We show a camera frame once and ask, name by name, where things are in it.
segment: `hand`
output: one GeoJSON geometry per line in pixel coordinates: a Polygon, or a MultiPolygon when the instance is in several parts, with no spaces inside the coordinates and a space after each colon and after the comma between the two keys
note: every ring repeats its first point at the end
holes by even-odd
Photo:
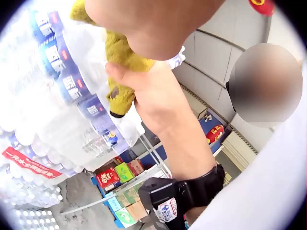
{"type": "Polygon", "coordinates": [[[85,0],[85,9],[98,25],[124,34],[135,53],[153,60],[168,60],[224,1],[85,0]]]}
{"type": "Polygon", "coordinates": [[[156,61],[148,73],[131,72],[108,63],[106,72],[119,84],[134,89],[134,104],[145,125],[158,137],[189,117],[195,119],[187,99],[167,64],[156,61]]]}

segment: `white shirt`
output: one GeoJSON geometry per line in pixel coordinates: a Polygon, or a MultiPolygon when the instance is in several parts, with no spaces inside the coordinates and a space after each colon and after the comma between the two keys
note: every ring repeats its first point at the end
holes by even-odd
{"type": "Polygon", "coordinates": [[[274,132],[253,163],[225,187],[191,230],[285,229],[306,198],[306,61],[294,113],[274,132]]]}

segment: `red decoration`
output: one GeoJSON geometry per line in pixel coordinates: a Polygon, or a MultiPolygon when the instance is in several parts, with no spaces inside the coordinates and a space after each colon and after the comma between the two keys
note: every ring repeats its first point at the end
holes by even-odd
{"type": "Polygon", "coordinates": [[[224,127],[222,125],[214,126],[206,135],[208,143],[213,143],[218,140],[223,132],[224,127]]]}
{"type": "Polygon", "coordinates": [[[23,155],[21,152],[15,150],[13,147],[8,147],[2,155],[15,162],[21,168],[27,168],[35,174],[43,175],[48,179],[52,179],[62,175],[60,172],[51,168],[47,168],[23,155]]]}
{"type": "Polygon", "coordinates": [[[274,3],[271,0],[248,0],[250,5],[260,14],[272,16],[274,13],[274,3]]]}
{"type": "Polygon", "coordinates": [[[102,173],[96,175],[96,179],[100,187],[105,188],[115,182],[120,181],[120,178],[114,168],[109,168],[102,173]]]}

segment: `stuffed toy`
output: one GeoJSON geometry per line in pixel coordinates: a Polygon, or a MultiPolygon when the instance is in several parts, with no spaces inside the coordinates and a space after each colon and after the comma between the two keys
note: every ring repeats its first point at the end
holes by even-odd
{"type": "MultiPolygon", "coordinates": [[[[85,11],[84,0],[76,0],[71,8],[70,18],[96,25],[85,11]]],[[[144,58],[132,51],[127,38],[117,32],[107,30],[106,55],[108,62],[118,63],[132,71],[148,72],[154,60],[144,58]]],[[[110,103],[110,114],[123,117],[130,109],[134,100],[134,90],[118,84],[112,77],[108,77],[109,93],[106,95],[110,103]]]]}

